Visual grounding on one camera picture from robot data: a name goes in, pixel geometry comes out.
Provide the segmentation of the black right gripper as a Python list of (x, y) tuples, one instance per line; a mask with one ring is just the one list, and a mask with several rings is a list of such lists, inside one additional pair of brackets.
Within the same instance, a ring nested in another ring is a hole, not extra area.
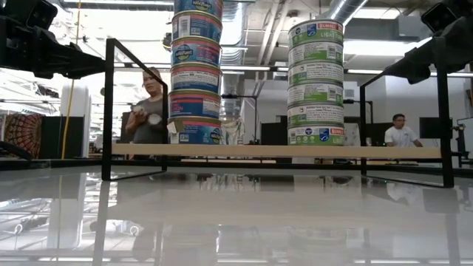
[[(442, 32), (437, 31), (432, 38), (445, 38), (446, 51), (441, 55), (446, 60), (448, 73), (459, 72), (473, 62), (473, 16), (461, 17), (448, 25)], [(406, 78), (416, 84), (431, 76), (430, 65), (433, 52), (430, 47), (418, 47), (387, 67), (384, 75)]]

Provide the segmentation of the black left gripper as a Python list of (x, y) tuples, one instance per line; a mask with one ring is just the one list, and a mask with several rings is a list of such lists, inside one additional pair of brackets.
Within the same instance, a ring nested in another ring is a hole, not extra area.
[(32, 26), (11, 16), (0, 16), (0, 68), (34, 72), (37, 78), (52, 79), (61, 74), (69, 79), (81, 79), (106, 70), (101, 57), (82, 52), (69, 43), (59, 44), (38, 37), (50, 27), (50, 17), (33, 15)]

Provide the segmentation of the person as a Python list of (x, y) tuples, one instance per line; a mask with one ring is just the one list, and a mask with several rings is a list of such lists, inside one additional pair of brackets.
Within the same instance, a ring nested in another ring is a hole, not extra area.
[(134, 144), (161, 144), (163, 141), (163, 121), (152, 126), (147, 120), (150, 114), (163, 116), (163, 87), (146, 71), (143, 71), (142, 74), (143, 87), (149, 96), (135, 104), (135, 106), (141, 105), (144, 108), (143, 112), (133, 112), (131, 109), (126, 130), (133, 135), (132, 142)]
[(417, 135), (409, 127), (405, 126), (406, 118), (403, 114), (395, 114), (392, 117), (392, 126), (384, 133), (384, 142), (390, 147), (422, 147)]

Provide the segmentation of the black partition panel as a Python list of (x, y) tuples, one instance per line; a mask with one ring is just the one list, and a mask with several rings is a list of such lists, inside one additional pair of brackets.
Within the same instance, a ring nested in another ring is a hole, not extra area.
[[(41, 123), (40, 159), (61, 159), (66, 125), (65, 117), (45, 116)], [(65, 159), (82, 156), (84, 117), (70, 117), (67, 127)]]

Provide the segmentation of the red patterned tapestry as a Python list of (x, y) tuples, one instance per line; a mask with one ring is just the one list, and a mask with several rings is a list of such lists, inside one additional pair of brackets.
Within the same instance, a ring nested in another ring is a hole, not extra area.
[(41, 148), (42, 118), (38, 114), (6, 116), (3, 141), (18, 146), (37, 159)]

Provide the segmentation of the black equipment stand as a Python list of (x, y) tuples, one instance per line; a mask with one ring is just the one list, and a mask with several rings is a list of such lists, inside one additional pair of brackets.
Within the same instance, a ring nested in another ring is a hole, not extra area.
[(457, 158), (458, 167), (473, 168), (473, 117), (457, 119), (452, 129), (457, 144), (452, 155)]

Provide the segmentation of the black station frame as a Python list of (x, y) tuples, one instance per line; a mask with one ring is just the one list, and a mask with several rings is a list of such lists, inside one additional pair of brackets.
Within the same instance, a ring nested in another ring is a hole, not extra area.
[(362, 146), (368, 146), (367, 138), (368, 138), (368, 131), (367, 131), (367, 121), (366, 121), (366, 105), (369, 106), (368, 114), (370, 116), (369, 122), (370, 124), (374, 123), (374, 114), (373, 114), (373, 101), (372, 100), (353, 100), (353, 99), (346, 99), (343, 100), (343, 104), (355, 104), (358, 103), (361, 107), (360, 110), (360, 119), (358, 123), (359, 127), (359, 134), (360, 134), (360, 141)]
[(256, 95), (236, 95), (236, 94), (222, 94), (222, 99), (243, 99), (243, 98), (250, 98), (254, 101), (254, 129), (253, 129), (253, 142), (255, 144), (258, 143), (257, 139), (257, 129), (258, 129), (258, 117), (259, 117), (259, 110), (258, 110), (258, 96)]

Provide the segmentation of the ceiling light rail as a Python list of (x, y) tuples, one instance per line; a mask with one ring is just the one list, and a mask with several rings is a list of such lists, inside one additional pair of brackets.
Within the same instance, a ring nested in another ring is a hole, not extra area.
[[(136, 63), (114, 63), (115, 69), (131, 70), (139, 68)], [(146, 67), (155, 67), (161, 70), (170, 70), (171, 64), (146, 64)], [(286, 66), (252, 66), (252, 65), (221, 65), (223, 72), (287, 72)], [(381, 70), (375, 69), (345, 69), (349, 75), (377, 75), (381, 74)], [(447, 75), (449, 78), (473, 78), (473, 72), (454, 72)]]

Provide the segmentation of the ribbed silver air duct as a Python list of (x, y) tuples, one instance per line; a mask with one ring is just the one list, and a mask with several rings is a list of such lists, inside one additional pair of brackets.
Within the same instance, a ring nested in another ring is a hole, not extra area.
[[(244, 49), (245, 4), (236, 1), (224, 1), (222, 13), (221, 65), (242, 65)], [(222, 95), (241, 95), (243, 74), (224, 74), (220, 93)], [(220, 117), (222, 120), (235, 120), (240, 115), (239, 98), (223, 98)]]

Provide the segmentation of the wooden shelf with black frame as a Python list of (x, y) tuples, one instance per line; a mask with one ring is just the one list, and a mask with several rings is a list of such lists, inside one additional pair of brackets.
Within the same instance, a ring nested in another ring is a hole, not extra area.
[(115, 38), (106, 40), (105, 85), (104, 85), (104, 125), (103, 125), (103, 159), (101, 178), (110, 181), (113, 154), (151, 154), (177, 156), (223, 156), (223, 157), (318, 157), (318, 158), (359, 158), (361, 174), (367, 174), (367, 159), (440, 159), (442, 164), (443, 187), (455, 185), (452, 167), (452, 150), (447, 137), (449, 130), (445, 128), (440, 139), (440, 148), (382, 148), (371, 147), (366, 143), (366, 86), (360, 87), (360, 137), (361, 145), (357, 146), (206, 146), (169, 144), (167, 139), (162, 144), (114, 144), (112, 143), (113, 83), (115, 71), (115, 50), (120, 50), (141, 69), (151, 74), (163, 85), (167, 93), (167, 85), (145, 64), (133, 55)]

